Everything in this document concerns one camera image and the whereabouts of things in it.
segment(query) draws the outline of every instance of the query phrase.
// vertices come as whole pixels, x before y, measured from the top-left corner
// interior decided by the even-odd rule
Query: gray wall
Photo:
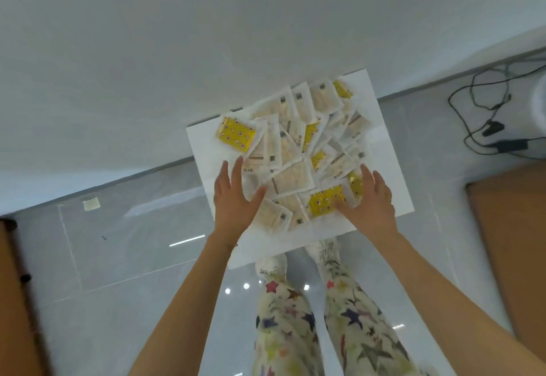
[[[546,0],[0,0],[0,214],[192,154],[185,125],[367,67],[384,96],[546,46]]]

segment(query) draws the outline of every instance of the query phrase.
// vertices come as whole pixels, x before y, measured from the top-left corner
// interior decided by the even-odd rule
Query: foot
[[[256,261],[254,264],[256,274],[264,282],[268,281],[271,276],[282,276],[283,278],[286,278],[287,266],[288,260],[286,259],[286,254],[264,258],[263,260]]]
[[[326,283],[326,262],[341,262],[340,250],[337,237],[316,241],[305,247],[305,250],[311,258],[317,263],[318,273]]]

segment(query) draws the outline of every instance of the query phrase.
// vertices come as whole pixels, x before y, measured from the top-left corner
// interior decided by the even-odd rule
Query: person
[[[129,376],[197,376],[230,254],[265,190],[245,199],[242,159],[215,182],[215,229],[138,355]],[[546,365],[429,264],[399,233],[391,191],[363,165],[363,196],[336,208],[378,249],[459,375],[546,375]],[[325,321],[346,376],[419,374],[381,310],[340,260],[335,239],[306,248],[326,285]],[[265,282],[256,317],[253,376],[322,376],[315,317],[286,279],[286,256],[256,262]]]

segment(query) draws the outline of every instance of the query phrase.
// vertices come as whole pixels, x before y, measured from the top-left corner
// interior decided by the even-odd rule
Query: white table
[[[400,216],[413,212],[410,194],[392,148],[389,133],[386,130],[367,71],[360,70],[348,74],[343,77],[343,80],[350,85],[355,94],[362,98],[362,101],[357,103],[357,109],[372,123],[372,127],[363,138],[363,142],[366,143],[370,151],[370,165],[372,166],[370,169],[379,171],[391,188],[392,204],[396,210],[396,215]],[[237,113],[241,116],[247,116],[246,109]],[[215,211],[213,202],[214,181],[222,161],[227,160],[231,168],[237,158],[235,152],[230,152],[227,147],[214,138],[219,123],[220,117],[217,117],[187,128],[189,142],[192,145],[195,162],[213,216]],[[320,222],[316,225],[310,222],[308,226],[302,225],[283,237],[269,235],[259,227],[251,225],[242,235],[238,246],[231,254],[228,267],[230,269],[238,268],[265,257],[305,246],[313,241],[330,238],[334,235],[342,235],[354,229],[354,226],[340,214],[332,215],[328,222]]]

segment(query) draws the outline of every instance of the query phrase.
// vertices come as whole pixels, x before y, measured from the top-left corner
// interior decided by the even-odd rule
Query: brown wooden furniture
[[[467,192],[515,335],[546,361],[546,162]]]
[[[9,236],[0,220],[0,375],[43,376]]]

